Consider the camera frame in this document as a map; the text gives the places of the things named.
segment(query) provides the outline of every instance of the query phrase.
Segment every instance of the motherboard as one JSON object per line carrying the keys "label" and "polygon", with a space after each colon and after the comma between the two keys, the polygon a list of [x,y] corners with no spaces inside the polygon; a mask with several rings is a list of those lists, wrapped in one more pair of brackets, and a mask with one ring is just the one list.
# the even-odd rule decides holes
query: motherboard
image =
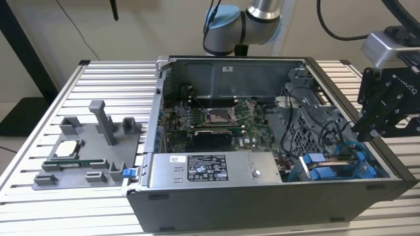
{"label": "motherboard", "polygon": [[189,98],[165,109],[167,152],[277,152],[259,101]]}

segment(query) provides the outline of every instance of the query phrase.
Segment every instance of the gray plastic peg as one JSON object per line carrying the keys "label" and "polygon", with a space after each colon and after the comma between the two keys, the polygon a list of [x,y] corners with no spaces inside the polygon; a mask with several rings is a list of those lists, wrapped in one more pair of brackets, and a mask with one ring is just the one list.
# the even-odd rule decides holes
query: gray plastic peg
{"label": "gray plastic peg", "polygon": [[113,146],[114,144],[117,144],[117,140],[111,133],[113,124],[106,119],[103,107],[105,102],[102,100],[93,100],[89,105],[89,111],[94,114],[97,118],[98,127],[101,129],[101,133],[105,137],[107,145]]}

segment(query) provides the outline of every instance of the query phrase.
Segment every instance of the white wall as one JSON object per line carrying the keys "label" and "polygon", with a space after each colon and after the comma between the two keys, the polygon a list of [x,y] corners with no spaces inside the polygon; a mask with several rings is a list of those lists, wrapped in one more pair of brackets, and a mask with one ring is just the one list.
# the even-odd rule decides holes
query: white wall
{"label": "white wall", "polygon": [[[203,55],[202,25],[210,0],[59,0],[101,60],[155,60],[158,55]],[[246,7],[250,0],[222,0]],[[50,77],[59,85],[81,59],[94,60],[54,0],[9,0]],[[269,55],[270,45],[249,55]]]}
{"label": "white wall", "polygon": [[[399,0],[420,20],[420,0]],[[338,36],[355,36],[399,25],[379,0],[321,0],[323,21]],[[319,60],[347,59],[361,70],[371,66],[359,48],[362,40],[342,42],[323,32],[315,16],[315,0],[295,0],[294,13],[281,56],[309,56]]]}
{"label": "white wall", "polygon": [[41,97],[41,93],[0,32],[0,102],[17,102],[22,97]]}

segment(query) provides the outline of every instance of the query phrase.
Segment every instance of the blue latch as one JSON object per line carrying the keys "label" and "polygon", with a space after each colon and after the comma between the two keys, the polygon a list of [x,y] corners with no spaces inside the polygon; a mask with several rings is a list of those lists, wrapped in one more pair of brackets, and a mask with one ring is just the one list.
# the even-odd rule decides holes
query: blue latch
{"label": "blue latch", "polygon": [[122,170],[122,178],[134,178],[137,175],[137,169]]}

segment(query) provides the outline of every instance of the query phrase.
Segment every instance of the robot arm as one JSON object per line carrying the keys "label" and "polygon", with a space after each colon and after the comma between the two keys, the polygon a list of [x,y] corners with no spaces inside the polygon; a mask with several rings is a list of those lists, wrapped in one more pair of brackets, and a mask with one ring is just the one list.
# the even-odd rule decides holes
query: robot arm
{"label": "robot arm", "polygon": [[226,56],[235,45],[263,44],[279,26],[279,0],[253,0],[245,11],[234,5],[210,10],[202,47],[207,54]]}

